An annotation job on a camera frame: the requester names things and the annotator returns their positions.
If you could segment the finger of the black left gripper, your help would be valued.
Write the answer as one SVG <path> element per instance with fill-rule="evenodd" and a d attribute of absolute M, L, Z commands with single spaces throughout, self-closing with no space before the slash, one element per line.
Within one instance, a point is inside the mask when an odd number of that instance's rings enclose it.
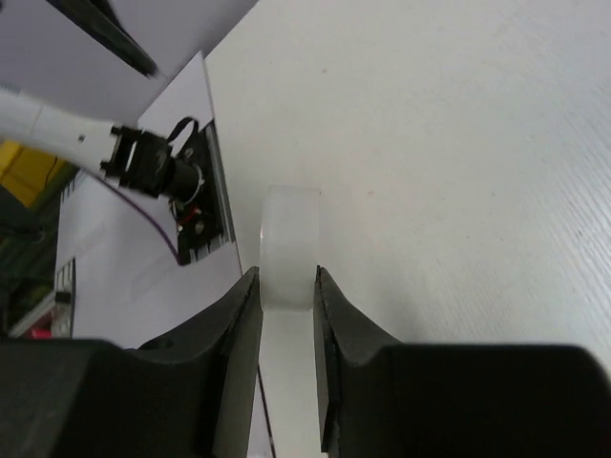
<path fill-rule="evenodd" d="M 48 0 L 47 3 L 138 73 L 158 74 L 157 63 L 123 28 L 109 1 Z"/>

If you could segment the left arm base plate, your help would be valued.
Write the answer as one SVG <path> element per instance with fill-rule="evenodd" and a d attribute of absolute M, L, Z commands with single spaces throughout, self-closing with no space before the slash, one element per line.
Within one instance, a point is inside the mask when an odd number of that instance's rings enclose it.
<path fill-rule="evenodd" d="M 178 259 L 187 265 L 234 239 L 215 123 L 178 122 L 168 141 L 173 172 L 167 188 Z"/>

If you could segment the clear tape roll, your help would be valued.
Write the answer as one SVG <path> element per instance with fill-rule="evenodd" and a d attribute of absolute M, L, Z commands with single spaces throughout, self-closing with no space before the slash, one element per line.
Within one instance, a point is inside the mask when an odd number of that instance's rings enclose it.
<path fill-rule="evenodd" d="M 273 185 L 263 203 L 259 278 L 265 310 L 313 306 L 320 233 L 320 191 Z"/>

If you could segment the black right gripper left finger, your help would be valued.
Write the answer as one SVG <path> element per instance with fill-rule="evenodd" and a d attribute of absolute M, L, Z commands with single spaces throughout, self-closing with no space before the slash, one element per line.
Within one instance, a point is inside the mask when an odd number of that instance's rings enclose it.
<path fill-rule="evenodd" d="M 259 270 L 137 349 L 151 364 L 143 432 L 160 457 L 247 454 L 263 328 Z"/>

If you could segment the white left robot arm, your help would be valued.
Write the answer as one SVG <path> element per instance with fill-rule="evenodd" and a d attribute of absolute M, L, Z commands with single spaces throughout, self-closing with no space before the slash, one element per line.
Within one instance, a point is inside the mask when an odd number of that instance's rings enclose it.
<path fill-rule="evenodd" d="M 158 65 L 128 33 L 107 1 L 54 1 L 53 7 L 137 72 L 152 77 Z M 46 104 L 23 92 L 1 90 L 1 134 L 57 154 L 83 171 L 119 186 L 184 205 L 209 194 L 213 183 L 207 150 L 175 154 L 173 143 L 190 123 L 167 137 L 95 119 Z"/>

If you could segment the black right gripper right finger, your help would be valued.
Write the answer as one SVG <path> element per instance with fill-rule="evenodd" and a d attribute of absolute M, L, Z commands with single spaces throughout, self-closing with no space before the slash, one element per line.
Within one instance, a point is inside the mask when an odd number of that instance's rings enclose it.
<path fill-rule="evenodd" d="M 402 344 L 353 305 L 329 271 L 314 282 L 314 350 L 321 450 L 408 453 Z"/>

